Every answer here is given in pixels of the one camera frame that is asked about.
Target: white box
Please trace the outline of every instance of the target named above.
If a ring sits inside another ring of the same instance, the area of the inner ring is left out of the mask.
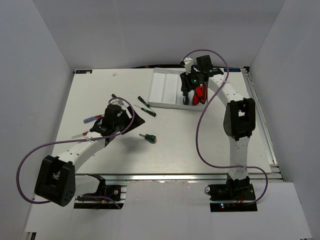
[[[183,70],[170,70],[155,68],[152,75],[152,83],[148,103],[151,107],[186,109],[202,111],[208,102],[198,105],[192,104],[195,91],[189,92],[189,105],[183,104],[184,96],[181,92],[181,78]]]

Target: wire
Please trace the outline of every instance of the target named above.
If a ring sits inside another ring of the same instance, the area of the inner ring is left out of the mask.
[[[121,132],[119,133],[115,133],[115,134],[112,134],[110,136],[101,136],[101,137],[93,137],[93,138],[90,138],[91,141],[96,141],[96,140],[101,140],[101,139],[108,139],[108,138],[113,138],[113,137],[116,137],[116,136],[119,136],[121,135],[122,133],[125,133],[132,125],[132,123],[134,122],[134,119],[135,119],[135,111],[134,111],[134,108],[133,106],[127,101],[125,100],[124,98],[122,97],[113,97],[109,100],[108,103],[110,103],[112,100],[115,100],[115,99],[120,99],[124,102],[126,102],[129,107],[131,107],[132,109],[132,118],[131,118],[131,122],[129,123],[129,125]],[[51,145],[57,145],[57,144],[67,144],[67,143],[82,143],[82,142],[87,142],[87,139],[75,139],[75,140],[64,140],[64,141],[53,141],[53,142],[49,142],[49,143],[45,143],[45,144],[42,144],[40,146],[37,146],[35,147],[34,149],[32,149],[30,152],[28,152],[21,160],[17,170],[16,170],[16,175],[15,175],[15,181],[16,181],[16,187],[18,189],[18,192],[19,194],[21,195],[21,197],[26,200],[28,203],[31,203],[31,204],[47,204],[47,203],[50,203],[50,201],[34,201],[34,200],[31,200],[29,199],[22,191],[21,189],[21,185],[20,185],[20,172],[21,172],[21,168],[24,164],[24,162],[27,160],[27,158],[32,154],[34,153],[35,151],[39,150],[39,149],[42,149],[44,147],[47,147],[47,146],[51,146]]]
[[[195,52],[200,52],[200,51],[205,51],[205,52],[210,52],[210,53],[213,53],[215,55],[217,55],[222,61],[223,63],[225,64],[225,67],[226,67],[226,77],[224,79],[224,81],[222,82],[221,86],[217,89],[217,91],[213,94],[213,96],[210,98],[210,100],[208,101],[208,103],[205,105],[201,115],[200,115],[200,118],[199,118],[199,121],[198,121],[198,124],[196,126],[196,131],[195,131],[195,147],[196,147],[196,152],[198,153],[198,156],[200,157],[200,159],[208,166],[212,167],[212,168],[216,168],[216,169],[232,169],[232,168],[246,168],[246,169],[258,169],[260,170],[261,172],[263,172],[264,176],[265,176],[265,187],[264,187],[264,190],[262,192],[262,194],[260,195],[260,197],[258,197],[256,200],[252,201],[252,202],[249,202],[248,204],[254,204],[256,202],[258,202],[265,194],[266,194],[266,191],[267,191],[267,188],[268,188],[268,175],[267,173],[260,167],[258,166],[242,166],[242,165],[233,165],[233,166],[217,166],[217,165],[213,165],[213,164],[210,164],[209,162],[207,162],[201,155],[200,153],[200,150],[199,150],[199,128],[200,128],[200,124],[201,124],[201,121],[202,121],[202,118],[204,117],[205,115],[205,112],[207,110],[207,108],[209,107],[210,103],[213,101],[213,99],[218,95],[218,93],[220,92],[220,90],[224,87],[224,85],[227,83],[227,80],[228,80],[228,77],[229,77],[229,66],[226,62],[226,60],[217,52],[215,51],[212,51],[212,50],[209,50],[209,49],[198,49],[198,50],[194,50],[194,51],[191,51],[189,52],[183,59],[182,61],[188,57],[190,54],[192,53],[195,53]]]
[[[118,203],[116,203],[115,200],[111,199],[111,198],[108,197],[108,196],[88,196],[88,195],[85,195],[85,194],[84,194],[84,195],[82,195],[82,197],[85,197],[85,198],[88,198],[88,199],[95,199],[95,200],[97,200],[97,199],[105,199],[105,200],[107,200],[107,201],[113,202],[114,205],[115,205],[118,209],[121,209],[121,207],[118,205]]]

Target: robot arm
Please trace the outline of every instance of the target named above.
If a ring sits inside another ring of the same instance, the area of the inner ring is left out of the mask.
[[[130,107],[127,110],[132,116],[134,110]],[[76,176],[76,173],[91,156],[105,148],[115,138],[115,136],[102,137],[123,132],[131,121],[122,101],[114,100],[105,109],[104,117],[99,118],[86,135],[87,141],[78,142],[66,152],[58,156],[48,155],[42,160],[34,188],[35,194],[62,207],[66,206],[74,195],[95,193],[94,196],[104,196],[105,180],[103,178],[97,175]],[[145,121],[134,112],[131,126],[122,134],[143,123]]]
[[[223,72],[213,67],[209,55],[198,57],[196,62],[197,65],[193,65],[190,58],[181,62],[186,69],[186,72],[180,75],[181,91],[184,97],[201,84],[206,84],[214,92],[223,84],[223,80],[214,77],[218,74],[223,75]],[[250,185],[245,166],[247,166],[250,136],[256,127],[255,101],[241,96],[228,82],[224,84],[217,96],[226,108],[223,128],[230,143],[230,166],[243,166],[229,168],[227,185],[230,186],[231,192],[241,191]]]

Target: gray wall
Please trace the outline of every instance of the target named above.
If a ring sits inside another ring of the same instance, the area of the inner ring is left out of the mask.
[[[251,67],[281,172],[320,239],[320,2],[287,0]]]
[[[0,2],[0,239],[20,240],[30,204],[15,175],[32,148],[55,139],[72,71],[31,0]],[[31,198],[42,158],[27,160],[20,179]]]
[[[83,69],[178,64],[199,48],[250,66],[285,0],[33,2],[70,67]]]

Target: white tabletop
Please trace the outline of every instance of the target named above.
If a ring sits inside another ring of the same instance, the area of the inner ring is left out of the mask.
[[[111,94],[123,97],[131,104],[143,107],[137,99],[148,100],[153,69],[94,69],[91,74],[75,74],[57,135],[57,141],[89,130],[92,123],[83,120],[103,114]],[[241,72],[229,76],[232,86],[249,97]],[[154,173],[226,173],[227,169],[211,168],[199,159],[195,147],[196,126],[201,112],[168,108],[154,108],[152,117],[136,108],[145,123],[131,132],[116,137],[106,148],[97,152],[78,171],[95,174],[154,174]],[[217,98],[209,106],[202,120],[199,133],[200,151],[204,158],[215,165],[228,166],[230,147],[223,129],[225,107]],[[248,146],[249,166],[258,166],[271,172],[262,129],[256,125]],[[139,134],[157,137],[151,144]],[[54,147],[56,156],[74,144]]]

